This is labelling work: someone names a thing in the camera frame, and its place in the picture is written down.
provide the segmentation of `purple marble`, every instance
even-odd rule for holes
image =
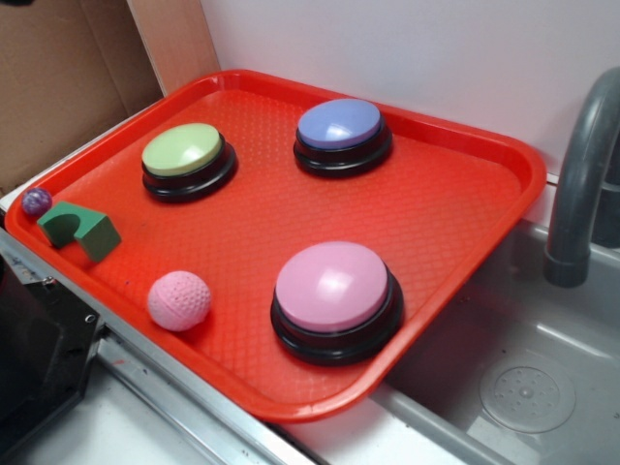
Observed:
[[[42,187],[30,189],[21,198],[21,207],[28,216],[39,218],[51,208],[51,194]]]

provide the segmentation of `green arch block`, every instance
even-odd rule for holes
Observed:
[[[67,201],[60,201],[37,224],[54,247],[76,240],[93,262],[103,260],[121,240],[106,214]]]

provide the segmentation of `sink drain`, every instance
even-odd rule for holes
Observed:
[[[480,380],[484,409],[522,433],[543,433],[564,423],[574,409],[574,387],[556,363],[522,354],[491,365]]]

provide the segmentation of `sink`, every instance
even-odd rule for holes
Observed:
[[[472,463],[620,456],[620,254],[593,246],[586,283],[562,289],[543,278],[545,241],[519,223],[375,396],[458,438]]]

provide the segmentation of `plastic tray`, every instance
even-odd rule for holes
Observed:
[[[248,71],[204,77],[61,165],[37,185],[54,200],[105,212],[122,243],[100,263],[73,243],[52,248],[19,201],[9,232],[130,325],[260,419],[320,419],[368,394],[518,221],[545,183],[529,146],[384,105],[392,153],[377,169],[322,179],[295,164],[299,117],[343,95]],[[188,122],[218,128],[236,150],[230,184],[199,201],[165,204],[141,184],[141,152]],[[399,280],[405,322],[375,357],[313,366],[287,354],[271,328],[277,274],[327,240],[375,250]],[[172,333],[146,311],[152,283],[185,269],[209,285],[205,322]]]

